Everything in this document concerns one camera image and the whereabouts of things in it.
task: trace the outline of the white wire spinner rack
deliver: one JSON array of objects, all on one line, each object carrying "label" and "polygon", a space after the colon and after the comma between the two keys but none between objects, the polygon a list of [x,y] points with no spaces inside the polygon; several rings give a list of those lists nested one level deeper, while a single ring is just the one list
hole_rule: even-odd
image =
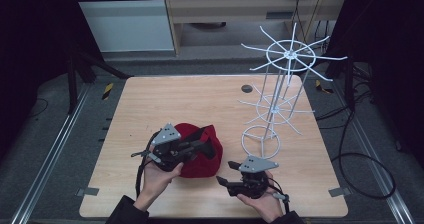
[{"label": "white wire spinner rack", "polygon": [[[294,113],[305,112],[296,110],[295,107],[298,102],[298,98],[303,91],[303,86],[308,74],[313,72],[319,78],[325,81],[332,81],[332,79],[328,79],[322,76],[312,68],[315,64],[315,61],[317,59],[337,61],[346,59],[347,57],[335,58],[317,56],[312,47],[326,41],[330,37],[327,36],[326,38],[309,45],[297,41],[295,40],[296,23],[293,26],[292,38],[290,40],[276,41],[262,27],[260,27],[260,29],[269,39],[272,40],[272,44],[269,45],[267,49],[241,44],[247,49],[266,53],[268,62],[261,66],[250,69],[252,71],[256,71],[262,68],[266,68],[262,89],[259,90],[255,85],[252,85],[253,89],[259,94],[260,97],[256,103],[249,103],[241,100],[239,100],[239,102],[254,106],[256,108],[257,116],[248,121],[246,124],[250,124],[259,119],[262,120],[265,124],[253,125],[247,128],[242,134],[241,143],[243,149],[248,155],[257,156],[262,159],[269,159],[277,155],[281,148],[281,139],[274,129],[275,125],[289,125],[295,132],[301,135],[301,132],[290,123],[290,119]],[[273,92],[271,94],[266,94],[264,92],[270,66],[278,69],[278,75]],[[299,72],[305,72],[302,84],[299,90],[295,91],[295,95],[289,95],[288,90],[291,88],[290,84],[293,74]],[[259,155],[248,150],[246,145],[247,141],[254,142],[255,145],[260,145]],[[271,153],[270,155],[267,155],[265,152],[265,148],[268,146],[274,146],[275,148],[274,152],[267,152]]]}]

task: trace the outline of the wooden table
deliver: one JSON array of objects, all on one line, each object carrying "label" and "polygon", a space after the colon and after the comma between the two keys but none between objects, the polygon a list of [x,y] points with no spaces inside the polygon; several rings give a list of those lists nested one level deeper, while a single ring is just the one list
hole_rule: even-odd
[{"label": "wooden table", "polygon": [[[99,188],[97,196],[86,195],[80,208],[83,217],[108,217],[122,195],[135,198],[135,180],[141,158],[131,158],[143,150],[151,135],[166,123],[188,122],[202,127],[213,124],[224,154],[217,175],[239,181],[241,174],[228,167],[228,161],[243,162],[247,157],[241,136],[256,120],[255,90],[245,93],[245,84],[262,88],[263,75],[133,77],[127,80],[106,140],[89,183]],[[266,94],[272,94],[276,76],[268,76]],[[289,94],[301,85],[292,80]],[[301,93],[297,110],[311,111]],[[312,112],[295,113],[288,125],[275,126],[282,140],[281,150],[272,161],[274,179],[290,195],[290,209],[303,217],[342,217],[347,214],[343,196],[331,197],[328,190],[339,187],[327,150]],[[176,178],[149,209],[152,217],[258,217],[250,207],[230,197],[215,177]]]}]

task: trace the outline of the black cable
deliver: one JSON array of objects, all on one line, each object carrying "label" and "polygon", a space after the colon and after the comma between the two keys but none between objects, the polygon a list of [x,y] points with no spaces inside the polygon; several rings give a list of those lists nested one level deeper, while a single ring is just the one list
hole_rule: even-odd
[{"label": "black cable", "polygon": [[39,111],[39,112],[37,112],[37,113],[35,113],[35,114],[32,114],[32,115],[29,115],[29,116],[28,116],[28,118],[35,117],[35,116],[40,115],[40,114],[41,114],[41,113],[43,113],[43,112],[47,109],[47,107],[49,106],[49,102],[48,102],[46,99],[44,99],[44,98],[37,98],[37,100],[44,101],[44,102],[46,103],[46,105],[44,106],[44,108],[43,108],[41,111]]},{"label": "black cable", "polygon": [[[153,139],[159,134],[159,132],[160,131],[154,133],[152,137],[150,137],[150,140],[147,143],[147,146],[145,149],[146,151],[150,150],[150,144],[152,143]],[[135,192],[137,194],[137,197],[140,195],[141,177],[143,175],[144,168],[146,167],[147,164],[149,164],[152,161],[150,160],[148,163],[146,163],[146,156],[147,155],[144,155],[143,159],[141,160],[141,164],[138,167],[138,171],[137,171],[137,179],[135,180]]]},{"label": "black cable", "polygon": [[278,186],[278,188],[277,188],[274,185],[269,184],[268,186],[271,189],[276,190],[278,193],[280,193],[281,195],[283,195],[283,196],[286,197],[286,199],[283,200],[283,204],[284,204],[284,209],[285,209],[286,213],[289,213],[290,212],[290,207],[289,207],[289,201],[290,200],[289,200],[289,196],[286,195],[286,194],[284,194],[283,189],[281,188],[280,184],[276,180],[274,180],[272,178],[269,178],[269,177],[268,177],[268,180],[273,181]]},{"label": "black cable", "polygon": [[[340,173],[341,173],[341,175],[342,175],[342,177],[343,177],[343,179],[346,181],[346,183],[351,187],[351,188],[353,188],[355,191],[357,191],[359,194],[361,194],[361,195],[363,195],[363,196],[366,196],[366,197],[369,197],[369,198],[372,198],[372,199],[377,199],[377,200],[383,200],[383,199],[386,199],[386,198],[388,198],[388,197],[390,197],[390,196],[392,196],[393,195],[393,193],[396,191],[396,182],[395,182],[395,179],[394,179],[394,177],[393,177],[393,174],[381,163],[381,162],[379,162],[379,161],[377,161],[375,158],[372,158],[372,157],[370,157],[370,156],[367,156],[367,155],[365,155],[365,154],[362,154],[362,153],[355,153],[355,152],[347,152],[347,153],[342,153],[342,149],[343,149],[343,142],[344,142],[344,138],[345,138],[345,136],[346,136],[346,131],[347,131],[347,127],[349,126],[349,123],[352,121],[352,119],[353,119],[353,116],[354,116],[354,112],[352,111],[352,112],[350,112],[350,114],[349,114],[349,117],[348,117],[348,119],[347,119],[347,121],[346,121],[346,124],[345,124],[345,126],[344,126],[344,129],[343,129],[343,132],[342,132],[342,138],[341,138],[341,140],[340,140],[340,144],[339,144],[339,153],[338,153],[338,155],[336,156],[336,157],[334,157],[334,158],[332,158],[331,159],[331,161],[333,162],[333,161],[335,161],[335,160],[338,160],[338,164],[339,164],[339,168],[340,168]],[[386,195],[383,195],[383,196],[378,196],[378,195],[372,195],[372,194],[368,194],[368,193],[366,193],[366,192],[364,192],[364,191],[362,191],[362,190],[360,190],[358,187],[356,187],[355,185],[353,185],[353,183],[352,182],[350,182],[349,181],[349,179],[347,179],[347,177],[346,177],[346,174],[345,174],[345,172],[344,172],[344,169],[343,169],[343,165],[342,165],[342,157],[345,157],[345,156],[360,156],[360,157],[363,157],[363,158],[366,158],[366,159],[370,159],[371,161],[373,161],[373,162],[375,162],[375,163],[377,163],[380,167],[382,167],[388,174],[389,174],[389,176],[390,176],[390,179],[391,179],[391,182],[392,182],[392,189],[390,190],[390,192],[388,193],[388,194],[386,194]]]}]

